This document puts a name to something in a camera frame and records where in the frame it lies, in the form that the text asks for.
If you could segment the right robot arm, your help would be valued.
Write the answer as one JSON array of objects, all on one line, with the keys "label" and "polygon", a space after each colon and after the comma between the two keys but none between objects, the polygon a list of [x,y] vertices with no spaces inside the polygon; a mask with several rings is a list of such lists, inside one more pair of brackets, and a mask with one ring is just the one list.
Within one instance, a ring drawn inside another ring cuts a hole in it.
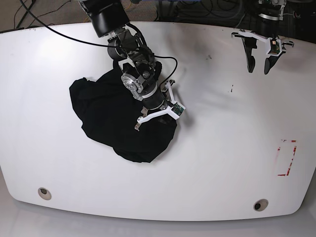
[{"label": "right robot arm", "polygon": [[143,103],[141,124],[165,114],[178,119],[171,86],[162,92],[158,85],[157,62],[140,30],[130,20],[119,0],[81,0],[80,6],[90,19],[98,37],[108,36],[108,54],[119,62],[123,85],[134,99]]}]

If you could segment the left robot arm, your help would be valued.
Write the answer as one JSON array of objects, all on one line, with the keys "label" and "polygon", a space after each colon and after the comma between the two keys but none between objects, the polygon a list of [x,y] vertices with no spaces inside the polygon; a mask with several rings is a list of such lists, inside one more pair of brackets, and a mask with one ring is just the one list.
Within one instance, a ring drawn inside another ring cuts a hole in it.
[{"label": "left robot arm", "polygon": [[246,13],[256,18],[256,28],[254,31],[240,29],[233,32],[231,37],[241,38],[244,47],[247,69],[252,73],[255,68],[255,58],[252,50],[257,49],[257,42],[260,41],[265,46],[264,74],[268,74],[270,69],[277,63],[279,58],[286,53],[286,46],[294,46],[294,42],[280,38],[278,27],[283,20],[283,12],[286,6],[285,0],[246,0],[244,8]]}]

